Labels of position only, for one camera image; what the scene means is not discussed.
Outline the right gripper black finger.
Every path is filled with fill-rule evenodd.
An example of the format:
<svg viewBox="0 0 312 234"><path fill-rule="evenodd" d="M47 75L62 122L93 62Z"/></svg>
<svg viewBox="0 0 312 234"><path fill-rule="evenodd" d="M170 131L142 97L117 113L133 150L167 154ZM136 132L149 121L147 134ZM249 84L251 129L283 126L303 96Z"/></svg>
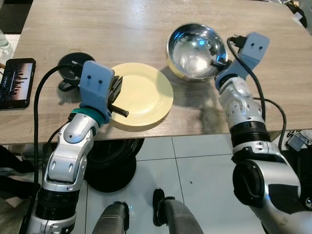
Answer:
<svg viewBox="0 0 312 234"><path fill-rule="evenodd" d="M213 61L216 61L220 65L227 63L227 52L223 47L210 47L209 52Z"/></svg>

